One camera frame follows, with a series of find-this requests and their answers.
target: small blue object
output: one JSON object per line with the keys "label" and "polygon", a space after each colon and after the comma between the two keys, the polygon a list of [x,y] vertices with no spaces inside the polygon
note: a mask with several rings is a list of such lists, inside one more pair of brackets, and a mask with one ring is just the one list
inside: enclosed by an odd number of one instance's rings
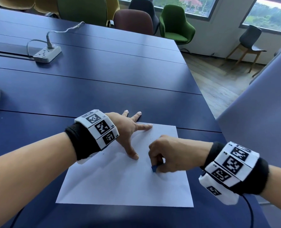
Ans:
{"label": "small blue object", "polygon": [[157,167],[158,167],[158,165],[151,166],[152,171],[153,171],[154,173],[156,172]]}

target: wooden floor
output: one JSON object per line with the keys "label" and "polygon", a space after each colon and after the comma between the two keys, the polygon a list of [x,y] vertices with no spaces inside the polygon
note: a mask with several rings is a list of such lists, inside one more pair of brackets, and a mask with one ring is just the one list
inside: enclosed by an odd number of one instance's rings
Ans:
{"label": "wooden floor", "polygon": [[248,73],[250,64],[240,63],[231,70],[234,61],[182,55],[215,118],[244,92],[253,79],[252,75],[263,68],[255,65]]}

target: hand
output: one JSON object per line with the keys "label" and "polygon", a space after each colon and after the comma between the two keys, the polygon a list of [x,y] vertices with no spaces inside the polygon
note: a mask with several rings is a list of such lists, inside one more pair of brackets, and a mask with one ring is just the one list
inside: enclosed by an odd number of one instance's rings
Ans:
{"label": "hand", "polygon": [[118,133],[120,134],[119,137],[116,138],[116,141],[118,141],[118,143],[122,145],[129,157],[137,160],[139,156],[131,146],[131,135],[137,130],[149,130],[153,125],[136,124],[136,121],[141,116],[141,112],[138,112],[132,118],[127,117],[128,113],[129,111],[125,110],[122,115],[114,112],[106,113],[106,115],[115,124]]}
{"label": "hand", "polygon": [[157,167],[157,172],[175,172],[203,166],[213,143],[173,138],[162,135],[149,145],[151,165],[165,163]]}

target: wall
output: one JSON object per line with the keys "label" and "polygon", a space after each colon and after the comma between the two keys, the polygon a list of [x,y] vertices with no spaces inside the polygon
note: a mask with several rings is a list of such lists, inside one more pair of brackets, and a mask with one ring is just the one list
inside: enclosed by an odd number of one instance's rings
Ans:
{"label": "wall", "polygon": [[[219,0],[217,7],[209,22],[190,19],[196,34],[188,45],[180,46],[187,48],[192,53],[226,57],[239,43],[239,37],[245,32],[239,25],[254,0]],[[261,53],[257,63],[267,64],[274,53],[281,48],[281,35],[263,32],[256,42],[256,46],[267,50]],[[230,58],[239,59],[241,51],[236,51]],[[248,54],[244,61],[253,62],[256,55]]]}

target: black wristband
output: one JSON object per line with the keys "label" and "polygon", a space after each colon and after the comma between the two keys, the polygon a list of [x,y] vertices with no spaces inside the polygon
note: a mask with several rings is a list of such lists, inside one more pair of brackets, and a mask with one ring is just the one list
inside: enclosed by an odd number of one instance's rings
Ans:
{"label": "black wristband", "polygon": [[[224,144],[219,142],[214,142],[212,145],[209,154],[206,158],[204,166],[201,166],[201,169],[205,169],[209,163],[215,160],[215,158],[219,155],[222,149],[225,147]],[[268,163],[263,158],[259,158],[257,163],[255,164],[253,170],[249,173],[244,181],[241,181],[235,184],[232,187],[228,187],[223,184],[221,181],[216,179],[213,175],[208,173],[214,180],[216,180],[219,184],[222,184],[225,188],[231,190],[232,192],[242,195],[242,194],[260,194],[266,185],[268,180],[269,168]]]}
{"label": "black wristband", "polygon": [[77,161],[88,158],[91,154],[101,150],[89,130],[79,122],[68,126],[65,133],[72,142]]}

